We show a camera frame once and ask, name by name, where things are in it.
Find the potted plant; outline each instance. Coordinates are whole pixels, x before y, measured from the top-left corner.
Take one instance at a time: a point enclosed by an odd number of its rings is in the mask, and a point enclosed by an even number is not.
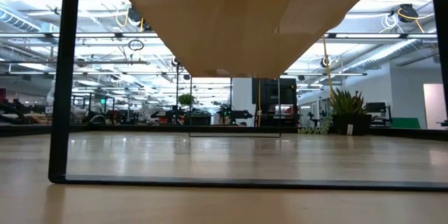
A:
[[[369,132],[372,115],[366,114],[361,95],[351,96],[348,91],[336,89],[331,97],[333,126],[339,134],[362,136]]]
[[[193,104],[195,97],[191,94],[182,94],[179,98],[179,104],[182,106],[189,106]]]

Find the wooden floor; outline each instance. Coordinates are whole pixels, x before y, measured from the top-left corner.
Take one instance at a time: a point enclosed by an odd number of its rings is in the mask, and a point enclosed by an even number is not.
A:
[[[71,134],[69,174],[448,182],[448,146],[378,136]],[[448,194],[51,185],[49,136],[0,139],[0,223],[448,223]]]

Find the yellow cable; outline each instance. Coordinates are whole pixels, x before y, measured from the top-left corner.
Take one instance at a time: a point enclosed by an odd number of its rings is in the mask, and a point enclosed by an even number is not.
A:
[[[323,52],[325,53],[325,65],[327,69],[328,83],[330,85],[330,97],[331,99],[334,99],[335,92],[333,91],[333,82],[331,81],[330,60],[328,60],[328,54],[327,54],[327,41],[325,39],[325,36],[322,36],[322,39],[323,39]]]
[[[400,16],[402,16],[402,17],[404,17],[404,18],[407,18],[407,19],[411,19],[411,20],[421,20],[421,19],[425,19],[425,18],[429,18],[429,17],[433,16],[433,14],[431,14],[431,15],[426,15],[426,16],[424,16],[424,17],[408,17],[408,16],[406,16],[406,15],[401,14],[401,10],[402,10],[402,8],[400,8],[400,9],[397,11],[397,13],[398,13]]]
[[[128,18],[129,18],[129,8],[126,10],[126,20],[124,24],[120,23],[120,21],[118,20],[118,15],[115,16],[115,21],[117,21],[117,24],[120,25],[121,27],[125,27],[127,25]]]
[[[421,33],[425,33],[425,30],[423,30],[423,27],[421,26],[420,22],[418,20],[415,20],[415,22],[419,26]]]
[[[261,111],[261,80],[258,79],[258,111]],[[261,113],[259,113],[257,111],[258,114],[258,126],[260,126],[261,123]]]

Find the plant pot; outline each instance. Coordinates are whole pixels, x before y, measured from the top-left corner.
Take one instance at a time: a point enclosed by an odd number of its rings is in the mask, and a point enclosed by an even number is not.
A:
[[[353,126],[351,134],[354,136],[363,136],[370,131],[372,115],[334,115],[333,126],[338,134],[347,135],[350,125]]]

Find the green mat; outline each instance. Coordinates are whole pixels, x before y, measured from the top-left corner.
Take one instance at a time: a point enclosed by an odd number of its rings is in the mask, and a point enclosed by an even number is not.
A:
[[[401,129],[420,129],[418,118],[392,118],[392,127]]]

